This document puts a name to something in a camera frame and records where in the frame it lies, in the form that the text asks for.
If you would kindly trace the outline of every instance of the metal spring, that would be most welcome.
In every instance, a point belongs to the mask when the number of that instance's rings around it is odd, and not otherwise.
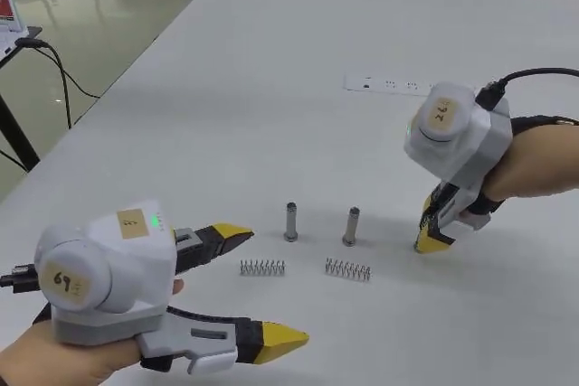
[[[286,272],[286,261],[278,259],[250,259],[240,264],[243,276],[283,276]]]
[[[370,269],[369,266],[363,266],[354,262],[344,262],[328,258],[326,259],[326,273],[340,278],[367,282],[372,275],[372,269]]]

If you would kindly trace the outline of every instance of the black cable on floor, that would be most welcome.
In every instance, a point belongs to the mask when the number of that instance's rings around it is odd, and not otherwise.
[[[72,128],[71,119],[71,99],[69,97],[69,85],[66,81],[66,75],[64,74],[64,67],[62,66],[61,57],[58,52],[49,43],[43,40],[37,40],[36,38],[18,38],[15,42],[16,47],[24,47],[25,49],[48,49],[54,55],[54,60],[58,69],[61,73],[62,87],[64,89],[64,104],[66,105],[66,122],[69,130]]]
[[[46,48],[52,52],[54,55],[54,59],[56,60],[56,65],[58,65],[58,69],[61,72],[62,78],[62,87],[64,89],[64,105],[66,106],[66,123],[68,125],[69,130],[72,128],[72,118],[71,118],[71,98],[69,97],[69,85],[66,81],[66,75],[64,71],[64,66],[62,66],[61,57],[58,55],[58,52],[54,50],[54,48],[49,44],[46,43]]]
[[[37,52],[39,52],[42,56],[47,57],[48,59],[50,59],[52,62],[54,62],[54,64],[56,64],[56,66],[58,67],[58,62],[48,53],[43,52],[41,49],[35,49]],[[87,90],[84,90],[82,88],[81,85],[79,85],[79,83],[69,74],[69,72],[67,72],[66,70],[64,70],[64,74],[66,75],[66,77],[69,78],[69,80],[74,83],[74,86],[76,86],[76,88],[82,92],[84,95],[86,95],[87,97],[91,97],[92,99],[100,99],[100,97],[98,95],[94,95],[91,94],[90,92],[88,92]]]
[[[26,173],[28,172],[22,163],[20,163],[20,162],[19,162],[18,160],[16,160],[14,157],[12,157],[11,155],[5,153],[5,152],[2,151],[1,149],[0,149],[0,155],[1,155],[2,157],[6,157],[8,160],[10,160],[12,163],[14,163],[15,165],[17,165],[18,167],[20,167],[20,168],[21,168],[23,171],[25,171]]]

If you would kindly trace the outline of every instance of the paper label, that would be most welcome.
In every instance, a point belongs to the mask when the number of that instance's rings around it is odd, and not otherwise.
[[[146,237],[148,235],[145,215],[140,208],[117,212],[117,217],[119,218],[120,233],[124,240]]]

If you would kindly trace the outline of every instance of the human hand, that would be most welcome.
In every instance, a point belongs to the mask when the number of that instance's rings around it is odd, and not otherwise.
[[[173,294],[183,286],[176,280]],[[140,357],[134,339],[98,347],[57,343],[50,321],[45,321],[0,353],[0,377],[9,386],[97,386]]]
[[[579,187],[579,127],[548,125],[514,137],[482,192],[496,202],[548,196]]]

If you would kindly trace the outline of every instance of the white power strip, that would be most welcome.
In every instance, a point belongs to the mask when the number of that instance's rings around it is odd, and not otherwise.
[[[369,74],[347,74],[344,88],[359,92],[382,92],[387,94],[417,95],[426,97],[434,83],[416,80],[400,80],[392,77],[378,77]]]

